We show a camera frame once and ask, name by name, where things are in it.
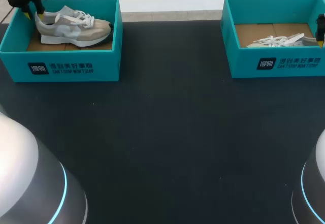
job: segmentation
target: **shoe sole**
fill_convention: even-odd
[[[51,44],[51,45],[58,45],[58,44],[74,44],[75,46],[78,47],[88,47],[88,46],[93,46],[98,44],[99,42],[105,40],[109,35],[106,35],[100,39],[97,40],[90,40],[90,41],[79,41],[79,40],[74,40],[74,39],[69,39],[65,37],[55,37],[55,36],[47,36],[47,35],[42,35],[41,37],[41,43],[42,44]]]

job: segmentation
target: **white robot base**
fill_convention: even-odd
[[[302,169],[291,207],[297,224],[325,224],[325,131]]]
[[[84,190],[24,126],[0,113],[0,223],[85,224]]]

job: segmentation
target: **dark table surface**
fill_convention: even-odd
[[[125,23],[114,83],[15,84],[0,62],[0,104],[79,179],[88,224],[294,224],[325,79],[232,79],[219,25]]]

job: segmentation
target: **glowing blue ring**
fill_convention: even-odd
[[[303,195],[304,195],[305,201],[306,201],[307,205],[309,206],[310,210],[311,210],[311,211],[314,213],[314,215],[317,217],[317,219],[318,219],[321,223],[325,224],[325,221],[323,221],[323,220],[322,220],[322,219],[317,215],[317,213],[314,211],[314,209],[311,207],[311,205],[309,204],[309,201],[307,200],[307,197],[306,197],[306,195],[305,195],[304,185],[303,185],[303,174],[304,174],[305,166],[306,166],[306,163],[305,163],[305,165],[304,165],[304,167],[303,167],[303,171],[301,172],[301,189],[302,189],[302,191],[303,191]]]
[[[59,207],[57,208],[55,214],[53,215],[53,217],[51,218],[51,220],[47,223],[47,224],[52,224],[55,219],[57,218],[57,216],[59,215],[60,213],[60,210],[62,208],[62,205],[64,203],[64,200],[66,198],[66,195],[67,195],[67,186],[68,186],[68,182],[67,182],[67,174],[66,174],[66,171],[64,170],[64,167],[63,165],[61,164],[62,166],[62,169],[63,169],[63,174],[64,174],[64,191],[63,191],[63,196],[62,196],[62,199],[61,199],[61,202],[59,204]]]

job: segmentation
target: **printed logo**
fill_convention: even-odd
[[[259,59],[257,70],[270,70],[274,67],[275,62],[276,62],[275,57],[261,58]]]
[[[31,73],[34,75],[44,75],[44,74],[49,74],[45,63],[43,62],[38,62],[38,63],[28,63],[29,69]]]

